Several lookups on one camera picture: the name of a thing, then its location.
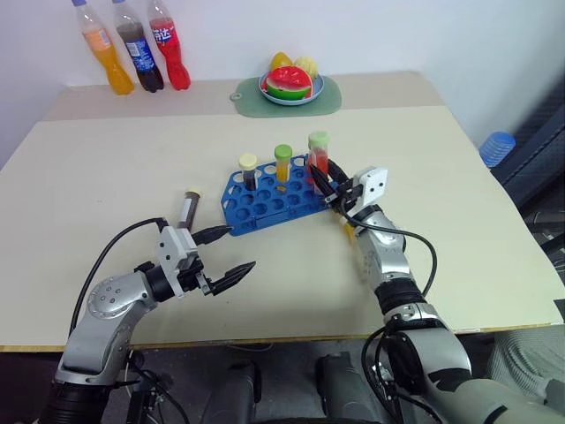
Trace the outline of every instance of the red soda bottle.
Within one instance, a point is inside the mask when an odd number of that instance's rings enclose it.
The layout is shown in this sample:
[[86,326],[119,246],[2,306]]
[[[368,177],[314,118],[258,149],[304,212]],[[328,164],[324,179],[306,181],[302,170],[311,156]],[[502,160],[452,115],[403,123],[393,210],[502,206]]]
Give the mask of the red soda bottle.
[[148,2],[149,25],[157,47],[165,56],[170,83],[176,90],[186,90],[191,85],[191,77],[183,66],[175,22],[162,0]]

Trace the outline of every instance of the blue plate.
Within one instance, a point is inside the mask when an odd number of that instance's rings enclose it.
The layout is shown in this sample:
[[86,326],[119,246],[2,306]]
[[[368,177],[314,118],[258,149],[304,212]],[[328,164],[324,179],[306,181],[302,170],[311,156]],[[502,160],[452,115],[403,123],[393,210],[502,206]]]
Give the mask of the blue plate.
[[258,85],[259,91],[261,91],[261,94],[265,96],[266,99],[270,100],[273,103],[281,104],[282,106],[299,106],[301,104],[307,104],[313,100],[316,100],[316,97],[318,97],[322,92],[322,90],[324,89],[324,78],[321,75],[318,75],[316,79],[313,81],[313,94],[307,99],[301,99],[301,100],[277,99],[276,97],[273,97],[269,93],[265,93],[263,90],[261,90],[263,81],[268,75],[269,72],[267,72],[265,75],[259,78],[259,85]]

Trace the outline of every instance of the white table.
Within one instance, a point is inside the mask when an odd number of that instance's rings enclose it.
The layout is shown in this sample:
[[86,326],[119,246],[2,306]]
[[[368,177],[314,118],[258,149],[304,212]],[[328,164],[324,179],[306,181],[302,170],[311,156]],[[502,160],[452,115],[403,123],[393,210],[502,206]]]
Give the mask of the white table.
[[[270,162],[277,144],[305,151],[319,129],[331,133],[330,156],[350,174],[389,169],[380,205],[435,245],[428,300],[454,330],[560,322],[561,280],[429,83],[409,72],[336,79],[343,108],[323,117],[241,117],[228,100],[236,81],[125,98],[106,87],[62,94],[0,171],[2,349],[60,350],[79,288],[116,233],[151,216],[174,223],[187,187],[203,192],[195,230],[223,223],[220,198],[242,152]],[[154,259],[156,236],[153,227],[127,236],[96,280]],[[430,255],[415,240],[407,255],[422,288]],[[218,297],[195,291],[160,305],[134,344],[354,337],[382,324],[330,211],[227,236],[200,256],[214,278],[257,266]]]

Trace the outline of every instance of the test tube rack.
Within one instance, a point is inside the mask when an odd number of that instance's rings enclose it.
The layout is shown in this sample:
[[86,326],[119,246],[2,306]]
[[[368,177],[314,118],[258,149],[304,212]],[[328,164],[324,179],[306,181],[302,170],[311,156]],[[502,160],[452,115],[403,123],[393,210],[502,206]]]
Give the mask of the test tube rack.
[[257,190],[247,190],[241,171],[230,175],[222,196],[222,210],[232,236],[285,223],[328,208],[321,194],[307,181],[306,155],[290,159],[290,179],[276,180],[275,163],[259,165],[255,170]]

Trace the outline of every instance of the bottle cap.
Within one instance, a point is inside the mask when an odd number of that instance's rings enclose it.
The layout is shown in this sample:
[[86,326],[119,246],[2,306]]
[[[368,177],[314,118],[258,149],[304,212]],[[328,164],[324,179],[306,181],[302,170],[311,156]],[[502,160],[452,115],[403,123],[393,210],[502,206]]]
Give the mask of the bottle cap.
[[287,161],[292,157],[292,147],[288,144],[279,144],[275,148],[275,158],[277,161]]
[[239,168],[242,170],[254,170],[257,166],[257,156],[251,153],[243,153],[239,157]]
[[329,143],[327,131],[313,132],[308,136],[308,148],[324,148]]

